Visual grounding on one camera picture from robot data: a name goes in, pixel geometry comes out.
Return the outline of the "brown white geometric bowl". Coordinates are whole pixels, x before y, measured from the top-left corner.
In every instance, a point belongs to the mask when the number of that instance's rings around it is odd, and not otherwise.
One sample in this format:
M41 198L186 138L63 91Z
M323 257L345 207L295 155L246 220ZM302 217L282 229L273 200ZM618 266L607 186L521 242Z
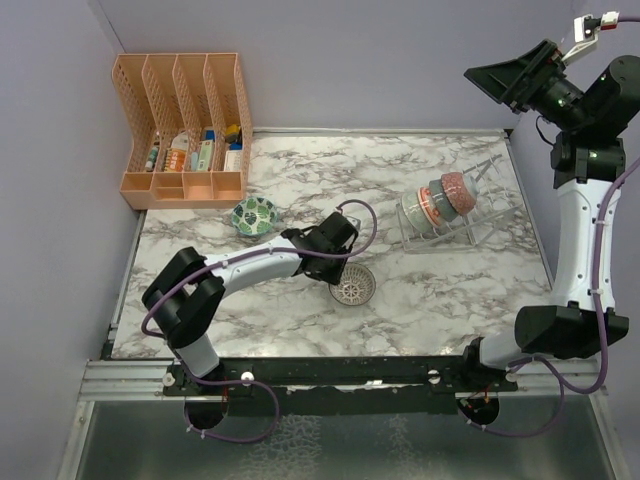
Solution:
M330 285L331 296L346 306L361 306L368 303L376 291L373 273L364 265L347 263L338 285Z

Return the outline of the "green white geometric bowl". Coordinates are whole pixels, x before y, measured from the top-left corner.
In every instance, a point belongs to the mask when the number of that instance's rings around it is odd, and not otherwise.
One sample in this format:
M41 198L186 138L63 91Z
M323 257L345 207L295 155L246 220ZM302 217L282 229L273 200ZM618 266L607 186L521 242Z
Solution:
M432 225L423 211L418 193L413 190L401 197L401 208L409 224L419 233L428 234L432 231Z

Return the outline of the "green leaf pattern bowl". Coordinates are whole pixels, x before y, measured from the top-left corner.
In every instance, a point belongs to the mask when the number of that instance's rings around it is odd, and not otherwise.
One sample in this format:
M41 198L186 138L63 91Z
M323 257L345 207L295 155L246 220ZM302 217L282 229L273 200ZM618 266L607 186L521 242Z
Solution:
M243 236L260 237L274 228L278 217L278 210L269 199L250 196L233 208L231 223Z

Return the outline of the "orange floral bowl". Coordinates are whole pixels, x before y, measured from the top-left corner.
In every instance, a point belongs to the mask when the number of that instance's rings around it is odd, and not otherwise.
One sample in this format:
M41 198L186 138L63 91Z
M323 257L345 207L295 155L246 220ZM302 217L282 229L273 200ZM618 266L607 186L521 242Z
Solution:
M419 200L419 206L423 210L430 224L434 228L441 227L443 225L442 217L437 209L431 190L428 187L420 187L417 192L417 197Z

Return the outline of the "blue hexagon red-rim bowl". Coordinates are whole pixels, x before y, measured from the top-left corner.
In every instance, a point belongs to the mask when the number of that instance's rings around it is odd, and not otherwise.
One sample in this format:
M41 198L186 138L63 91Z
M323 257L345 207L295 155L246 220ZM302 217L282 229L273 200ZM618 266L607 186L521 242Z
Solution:
M440 213L440 216L447 223L454 221L459 216L459 214L449 201L444 191L442 181L440 179L430 181L429 189L431 191L431 196L435 202L435 206Z

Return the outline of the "grey leaf pattern bowl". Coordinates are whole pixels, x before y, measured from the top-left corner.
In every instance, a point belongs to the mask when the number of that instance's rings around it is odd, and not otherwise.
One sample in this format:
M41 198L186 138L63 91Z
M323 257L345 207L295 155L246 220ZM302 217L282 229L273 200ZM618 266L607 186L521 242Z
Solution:
M476 206L479 188L470 174L445 173L440 178L446 198L460 215L469 214Z

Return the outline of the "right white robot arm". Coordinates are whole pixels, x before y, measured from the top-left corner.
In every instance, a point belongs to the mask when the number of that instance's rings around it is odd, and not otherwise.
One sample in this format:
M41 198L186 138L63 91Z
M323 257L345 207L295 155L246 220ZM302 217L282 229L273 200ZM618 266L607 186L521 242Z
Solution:
M639 59L612 60L587 91L572 84L557 45L544 40L515 60L470 68L465 76L515 112L534 110L559 133L551 151L560 211L556 275L547 305L519 310L512 330L470 343L461 383L481 391L495 369L527 356L586 359L624 338L610 277L613 220L629 172L621 137L639 112Z

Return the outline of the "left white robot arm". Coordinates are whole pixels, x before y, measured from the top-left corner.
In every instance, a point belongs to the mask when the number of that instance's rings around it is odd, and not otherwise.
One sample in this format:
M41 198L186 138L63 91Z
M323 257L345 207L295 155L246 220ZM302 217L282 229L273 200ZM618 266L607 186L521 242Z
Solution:
M186 382L206 395L220 385L220 359L207 331L222 300L256 284L297 275L337 285L360 222L334 212L318 225L284 230L238 252L176 253L142 295L161 336L188 368Z

